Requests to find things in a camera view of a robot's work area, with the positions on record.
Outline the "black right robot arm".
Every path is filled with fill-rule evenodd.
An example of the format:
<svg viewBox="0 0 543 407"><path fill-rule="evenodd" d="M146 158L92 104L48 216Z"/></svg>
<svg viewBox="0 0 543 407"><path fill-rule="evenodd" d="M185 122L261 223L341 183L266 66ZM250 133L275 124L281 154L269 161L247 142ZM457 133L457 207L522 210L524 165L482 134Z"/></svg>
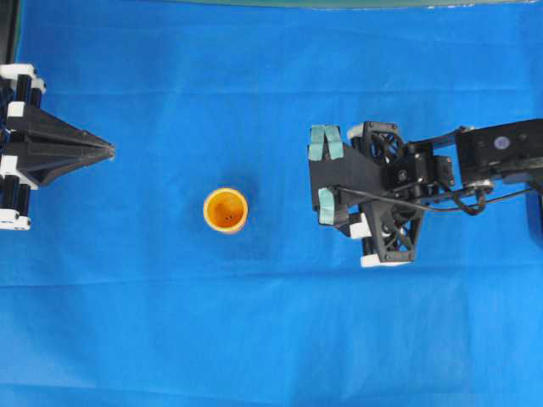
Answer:
<svg viewBox="0 0 543 407"><path fill-rule="evenodd" d="M416 258L426 213L481 214L495 181L542 192L542 121L461 126L405 142L395 123L366 121L342 139L336 125L310 129L312 208L322 226L361 241L361 266L405 265Z"/></svg>

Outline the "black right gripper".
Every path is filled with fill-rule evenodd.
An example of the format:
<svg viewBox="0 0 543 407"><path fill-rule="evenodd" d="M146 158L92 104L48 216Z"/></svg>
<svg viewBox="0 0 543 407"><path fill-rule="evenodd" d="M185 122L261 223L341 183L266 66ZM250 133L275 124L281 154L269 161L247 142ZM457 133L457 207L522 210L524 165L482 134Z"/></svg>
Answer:
<svg viewBox="0 0 543 407"><path fill-rule="evenodd" d="M312 205L321 226L349 229L362 242L361 266L397 266L416 257L429 204L453 186L451 158L431 142L409 143L394 123L348 131L313 125L308 147ZM354 214L349 208L358 206Z"/></svg>

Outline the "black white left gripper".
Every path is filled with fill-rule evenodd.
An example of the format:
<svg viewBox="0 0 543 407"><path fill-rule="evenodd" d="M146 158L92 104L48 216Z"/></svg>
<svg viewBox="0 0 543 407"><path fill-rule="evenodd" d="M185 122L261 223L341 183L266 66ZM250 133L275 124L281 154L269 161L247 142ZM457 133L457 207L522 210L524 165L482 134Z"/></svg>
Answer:
<svg viewBox="0 0 543 407"><path fill-rule="evenodd" d="M46 85L31 64L1 65L1 228L28 231L31 191L70 172L115 156L114 145L39 109ZM25 135L8 128L8 119L23 117L31 136L91 147L30 146ZM23 172L18 168L23 163Z"/></svg>

